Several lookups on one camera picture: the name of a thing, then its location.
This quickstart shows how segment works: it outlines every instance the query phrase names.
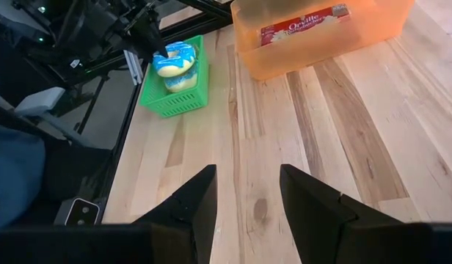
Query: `translucent orange container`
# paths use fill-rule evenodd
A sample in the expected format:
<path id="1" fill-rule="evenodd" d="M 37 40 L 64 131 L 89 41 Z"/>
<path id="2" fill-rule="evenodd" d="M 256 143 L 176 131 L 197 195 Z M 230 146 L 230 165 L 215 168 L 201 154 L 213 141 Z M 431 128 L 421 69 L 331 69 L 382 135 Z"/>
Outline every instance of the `translucent orange container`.
<path id="1" fill-rule="evenodd" d="M 235 0 L 236 50 L 253 78 L 264 80 L 401 33 L 415 0 Z M 260 46 L 263 27 L 346 4 L 348 19 L 322 23 Z"/>

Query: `wooden tabletop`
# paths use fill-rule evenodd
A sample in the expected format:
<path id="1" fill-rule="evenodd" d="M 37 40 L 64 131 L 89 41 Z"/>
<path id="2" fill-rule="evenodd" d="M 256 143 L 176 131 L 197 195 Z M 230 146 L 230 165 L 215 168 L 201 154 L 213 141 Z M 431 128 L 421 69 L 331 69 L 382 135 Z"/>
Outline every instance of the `wooden tabletop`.
<path id="1" fill-rule="evenodd" d="M 402 221 L 452 221 L 452 0 L 419 0 L 401 36 L 267 81 L 233 43 L 232 26 L 205 35 L 207 107 L 136 107 L 103 222 L 137 219 L 207 164 L 211 263 L 300 263 L 280 164 Z"/>

